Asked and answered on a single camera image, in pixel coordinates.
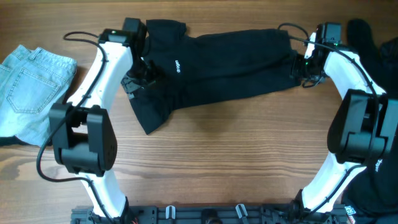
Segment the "black polo shirt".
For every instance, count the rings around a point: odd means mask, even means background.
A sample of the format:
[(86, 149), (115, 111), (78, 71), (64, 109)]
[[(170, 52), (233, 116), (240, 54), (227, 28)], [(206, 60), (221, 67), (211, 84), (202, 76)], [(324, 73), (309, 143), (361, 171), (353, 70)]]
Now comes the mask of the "black polo shirt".
[(284, 91), (300, 85), (291, 76), (296, 52), (278, 29), (251, 29), (198, 37), (174, 20), (146, 22), (143, 59), (157, 78), (133, 91), (130, 104), (146, 134), (182, 108)]

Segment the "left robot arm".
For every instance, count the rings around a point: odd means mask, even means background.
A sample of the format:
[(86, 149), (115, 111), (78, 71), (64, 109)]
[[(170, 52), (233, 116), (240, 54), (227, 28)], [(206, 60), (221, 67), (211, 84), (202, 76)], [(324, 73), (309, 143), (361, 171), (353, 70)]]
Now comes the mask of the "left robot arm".
[(98, 51), (85, 79), (67, 103), (49, 111), (54, 158), (80, 181), (93, 202), (94, 223), (131, 223), (127, 197), (121, 192), (112, 167), (118, 144), (109, 118), (118, 86), (128, 72), (148, 84), (151, 68), (142, 59), (145, 28), (105, 29), (97, 35)]

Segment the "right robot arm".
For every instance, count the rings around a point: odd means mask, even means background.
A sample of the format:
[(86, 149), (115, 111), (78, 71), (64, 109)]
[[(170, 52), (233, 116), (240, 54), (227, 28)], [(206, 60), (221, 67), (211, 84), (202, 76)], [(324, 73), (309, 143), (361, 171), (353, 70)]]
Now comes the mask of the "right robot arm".
[(313, 180), (292, 201), (290, 216), (306, 219), (328, 213), (349, 183), (370, 162), (387, 157), (397, 129), (397, 100), (375, 84), (357, 54), (338, 44), (309, 42), (305, 61), (323, 56), (321, 68), (337, 87), (342, 102), (327, 135), (329, 153)]

